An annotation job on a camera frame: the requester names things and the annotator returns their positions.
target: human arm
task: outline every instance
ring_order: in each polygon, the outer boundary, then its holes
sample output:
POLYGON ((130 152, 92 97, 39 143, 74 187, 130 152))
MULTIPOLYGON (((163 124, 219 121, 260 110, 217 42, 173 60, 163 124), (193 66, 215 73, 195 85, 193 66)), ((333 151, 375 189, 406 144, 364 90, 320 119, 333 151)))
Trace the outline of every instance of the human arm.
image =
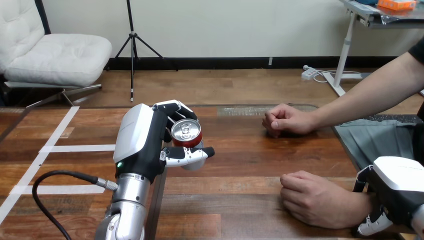
POLYGON ((265 114, 262 125, 273 137, 281 131, 307 134, 394 107, 424 89, 424 38, 417 46, 423 49, 421 55, 417 51, 404 53, 317 110, 307 113, 280 104, 265 114))
POLYGON ((390 109, 424 89, 424 65, 409 52, 312 112, 314 128, 334 126, 390 109))

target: can lid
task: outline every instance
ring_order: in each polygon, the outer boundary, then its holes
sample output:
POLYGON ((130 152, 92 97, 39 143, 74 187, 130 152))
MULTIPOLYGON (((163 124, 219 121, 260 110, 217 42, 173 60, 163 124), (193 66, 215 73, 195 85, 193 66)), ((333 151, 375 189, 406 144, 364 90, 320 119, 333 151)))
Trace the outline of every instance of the can lid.
POLYGON ((174 139, 187 142, 199 136, 201 127, 198 121, 193 119, 182 119, 174 123, 171 128, 171 135, 174 139))

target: white chair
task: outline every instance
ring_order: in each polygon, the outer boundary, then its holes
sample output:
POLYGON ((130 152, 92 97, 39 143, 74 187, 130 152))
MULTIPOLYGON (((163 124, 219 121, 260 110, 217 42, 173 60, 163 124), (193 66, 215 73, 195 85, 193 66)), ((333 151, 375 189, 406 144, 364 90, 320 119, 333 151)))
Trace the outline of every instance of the white chair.
POLYGON ((61 88, 37 107, 100 89, 91 85, 112 52, 105 38, 84 34, 47 34, 34 0, 0 0, 0 75, 9 88, 61 88))

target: white tape line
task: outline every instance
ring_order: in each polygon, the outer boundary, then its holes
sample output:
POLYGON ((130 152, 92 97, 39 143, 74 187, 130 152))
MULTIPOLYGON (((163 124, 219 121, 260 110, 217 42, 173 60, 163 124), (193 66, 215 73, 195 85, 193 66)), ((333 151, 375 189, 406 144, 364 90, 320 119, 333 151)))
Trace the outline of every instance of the white tape line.
MULTIPOLYGON (((40 185, 38 195, 42 194, 102 194, 105 189, 97 185, 40 185)), ((9 194, 33 194, 33 186, 14 186, 9 194)))
POLYGON ((101 152, 101 151, 115 151, 115 144, 44 146, 41 148, 39 153, 101 152))
MULTIPOLYGON (((51 134, 50 138, 47 140, 44 146, 54 146, 56 144, 59 137, 62 135, 79 108, 79 106, 73 106, 69 109, 65 117, 56 127, 56 130, 54 130, 53 134, 51 134)), ((43 164, 44 160, 46 160, 47 155, 49 155, 48 152, 38 153, 37 157, 34 159, 29 168, 26 170, 25 174, 17 183, 17 186, 27 186, 31 182, 37 171, 40 169, 40 165, 43 164)), ((0 224, 2 224, 6 216, 12 210, 13 206, 18 201, 23 191, 24 189, 16 190, 16 193, 9 194, 9 196, 7 196, 7 198, 4 200, 3 204, 0 206, 0 224)))

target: wooden table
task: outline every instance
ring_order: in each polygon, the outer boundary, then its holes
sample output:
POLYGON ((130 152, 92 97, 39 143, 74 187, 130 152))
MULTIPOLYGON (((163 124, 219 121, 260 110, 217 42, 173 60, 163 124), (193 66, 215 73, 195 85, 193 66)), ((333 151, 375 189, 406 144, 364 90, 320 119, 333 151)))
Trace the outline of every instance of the wooden table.
MULTIPOLYGON (((216 154, 198 171, 175 167, 156 178, 147 206, 150 211, 146 231, 150 238, 351 237, 348 229, 307 226, 281 206, 282 174, 305 170, 351 190, 356 170, 331 128, 304 137, 266 137, 261 119, 270 107, 192 107, 199 117, 205 146, 213 146, 216 154)), ((79 171, 113 180, 112 147, 127 111, 128 108, 40 108, 25 112, 18 125, 0 139, 0 239, 63 239, 37 208, 28 189, 36 178, 52 170, 79 171), (81 151, 80 147, 66 147, 81 145, 112 149, 81 151)), ((55 194, 40 195, 74 239, 94 239, 112 196, 110 191, 89 190, 85 194, 69 194, 71 187, 61 192, 63 185, 86 184, 69 176, 53 176, 43 185, 48 185, 46 193, 55 194)))

